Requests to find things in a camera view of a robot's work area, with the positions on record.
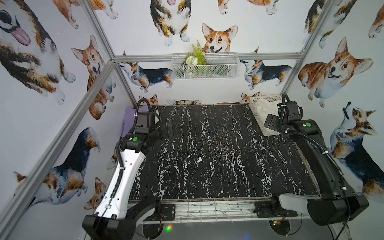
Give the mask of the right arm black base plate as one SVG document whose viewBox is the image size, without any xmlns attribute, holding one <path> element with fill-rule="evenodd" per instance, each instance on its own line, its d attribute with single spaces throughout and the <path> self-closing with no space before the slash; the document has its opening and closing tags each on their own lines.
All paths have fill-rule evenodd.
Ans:
<svg viewBox="0 0 384 240">
<path fill-rule="evenodd" d="M 278 218 L 282 219 L 284 217 L 297 217 L 298 213 L 291 210 L 283 209 L 276 201 L 256 201 L 254 202 L 254 214 L 260 219 L 264 218 Z"/>
</svg>

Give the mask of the white printed t-shirt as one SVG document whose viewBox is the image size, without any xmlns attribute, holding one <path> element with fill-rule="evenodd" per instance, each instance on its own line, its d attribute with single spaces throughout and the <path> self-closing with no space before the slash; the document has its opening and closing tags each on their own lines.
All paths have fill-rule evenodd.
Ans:
<svg viewBox="0 0 384 240">
<path fill-rule="evenodd" d="M 257 113 L 262 121 L 262 126 L 264 126 L 265 120 L 268 114 L 272 114 L 278 116 L 278 104 L 281 104 L 282 100 L 276 100 L 273 102 L 269 102 L 266 99 L 258 99 L 256 101 Z"/>
</svg>

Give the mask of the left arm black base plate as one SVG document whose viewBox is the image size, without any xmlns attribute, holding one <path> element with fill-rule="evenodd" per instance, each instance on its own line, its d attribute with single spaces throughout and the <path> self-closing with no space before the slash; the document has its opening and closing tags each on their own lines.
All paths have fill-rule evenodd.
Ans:
<svg viewBox="0 0 384 240">
<path fill-rule="evenodd" d="M 151 216 L 148 216 L 143 222 L 174 221 L 176 214 L 175 204 L 161 204 L 160 210 L 155 210 Z"/>
</svg>

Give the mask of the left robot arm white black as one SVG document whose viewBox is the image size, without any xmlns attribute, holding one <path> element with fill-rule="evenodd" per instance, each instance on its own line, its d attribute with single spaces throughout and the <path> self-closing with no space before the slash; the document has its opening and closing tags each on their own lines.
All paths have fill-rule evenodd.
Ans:
<svg viewBox="0 0 384 240">
<path fill-rule="evenodd" d="M 128 207 L 132 187 L 142 162 L 153 145 L 173 137 L 171 123 L 161 124 L 161 117 L 147 99 L 147 111 L 135 110 L 134 123 L 129 132 L 116 143 L 117 166 L 106 191 L 106 196 L 92 215 L 85 216 L 82 227 L 92 240 L 131 240 L 137 226 L 146 218 L 163 221 L 161 201 L 158 197 L 144 196 Z"/>
</svg>

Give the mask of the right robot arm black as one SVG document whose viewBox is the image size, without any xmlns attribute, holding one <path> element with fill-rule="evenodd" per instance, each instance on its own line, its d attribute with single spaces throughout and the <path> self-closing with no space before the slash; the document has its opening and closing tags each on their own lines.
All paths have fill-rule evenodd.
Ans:
<svg viewBox="0 0 384 240">
<path fill-rule="evenodd" d="M 269 114 L 264 126 L 295 142 L 319 186 L 318 197 L 281 194 L 278 203 L 282 209 L 310 216 L 319 226 L 347 224 L 369 206 L 367 198 L 347 183 L 327 150 L 317 123 L 303 120 L 303 109 L 286 93 L 282 94 L 282 103 L 277 108 L 278 115 Z"/>
</svg>

